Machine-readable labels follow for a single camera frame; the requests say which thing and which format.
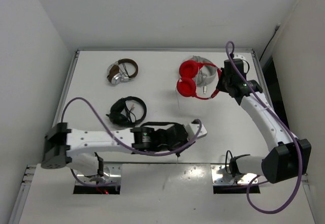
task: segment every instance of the metal frame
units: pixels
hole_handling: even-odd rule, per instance
[[[36,165],[27,165],[8,224],[19,224],[35,170]]]

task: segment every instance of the black cable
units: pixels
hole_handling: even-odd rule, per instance
[[[137,118],[136,118],[136,116],[135,116],[135,114],[127,107],[127,105],[125,104],[125,108],[124,108],[124,110],[125,110],[125,115],[126,115],[126,117],[127,117],[127,119],[128,119],[128,121],[129,122],[132,122],[132,118],[131,118],[131,114],[134,116],[134,118],[135,118],[135,120],[134,120],[134,122],[137,120]]]
[[[228,153],[230,153],[231,158],[233,158],[233,154],[232,154],[232,152],[231,152],[230,150],[227,150],[227,152],[225,153],[224,168],[225,168],[225,171],[226,171],[228,174],[231,174],[231,172],[229,173],[228,170],[227,170]]]
[[[276,32],[278,32],[278,30],[279,30],[279,28],[280,28],[280,24],[281,24],[281,23],[278,23],[278,24],[276,25],[276,27],[275,27],[275,29],[274,29],[274,33],[273,33],[272,37],[270,38],[270,40],[268,41],[268,44],[266,45],[266,47],[265,47],[265,49],[264,49],[264,51],[263,51],[261,57],[259,58],[259,60],[262,60],[262,57],[263,57],[263,55],[264,55],[264,53],[265,53],[267,47],[269,46],[270,42],[273,40],[273,38],[274,38]]]
[[[247,69],[247,72],[246,72],[246,74],[247,74],[249,72],[250,65],[249,65],[248,61],[246,61],[246,60],[243,60],[243,61],[246,62],[246,64],[248,65],[248,69]]]

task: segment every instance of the silver headphones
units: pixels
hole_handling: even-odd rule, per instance
[[[125,63],[131,64],[132,66],[135,67],[136,71],[132,75],[128,74],[126,67],[125,67]],[[124,66],[125,72],[123,72],[120,69],[119,65]],[[139,71],[138,65],[134,60],[128,59],[128,58],[121,59],[121,60],[118,60],[117,62],[111,64],[107,68],[107,73],[108,73],[107,79],[110,83],[112,83],[114,85],[116,85],[120,82],[129,82],[137,76],[138,71]]]

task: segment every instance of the white tabletop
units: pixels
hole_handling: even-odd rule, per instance
[[[276,209],[295,181],[261,185],[251,199]],[[245,194],[213,194],[210,164],[123,164],[120,195],[73,195],[74,185],[69,168],[38,165],[19,224],[314,223],[302,186],[284,211],[261,214]]]
[[[248,79],[258,81],[256,69],[249,51],[240,52],[250,64]],[[199,55],[223,67],[227,59],[225,52],[177,52],[177,51],[80,51],[72,75],[65,104],[74,97],[88,99],[110,129],[116,127],[105,114],[120,98],[129,95],[144,100],[148,113],[146,121],[174,121],[187,124],[199,118],[208,135],[184,151],[179,158],[182,163],[219,163],[224,161],[229,149],[234,155],[266,155],[266,143],[257,127],[226,93],[208,101],[184,98],[175,91],[179,78],[178,69],[182,61]],[[107,67],[121,58],[131,58],[139,65],[134,81],[112,86],[106,79]],[[217,84],[208,85],[208,97]],[[76,101],[68,108],[64,121],[69,128],[102,131],[103,128],[82,101]],[[110,162],[176,162],[176,156],[148,157],[116,152],[101,152],[100,156]]]

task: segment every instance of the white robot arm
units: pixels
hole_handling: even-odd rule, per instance
[[[69,167],[81,172],[84,176],[102,175],[103,159],[94,152],[142,153],[153,155],[159,151],[173,151],[188,143],[198,132],[196,121],[186,126],[173,124],[167,130],[142,126],[133,129],[112,131],[111,137],[104,131],[83,131],[68,129],[67,123],[58,123],[45,137],[42,168],[58,169]],[[197,139],[207,135],[202,125]]]
[[[233,59],[233,62],[246,79],[243,60]],[[298,157],[291,136],[279,120],[271,115],[271,113],[275,114],[275,112],[268,104],[259,84],[254,80],[248,81],[248,84],[256,93],[256,96],[267,106],[266,108],[251,93],[247,84],[234,70],[231,62],[229,60],[224,61],[224,68],[222,68],[217,89],[228,93],[248,113],[264,137],[270,153],[265,156],[245,154],[231,158],[229,169],[232,176],[254,173],[265,176],[270,183],[296,177],[298,175]],[[306,139],[297,139],[297,142],[302,154],[304,174],[308,166],[311,145]]]

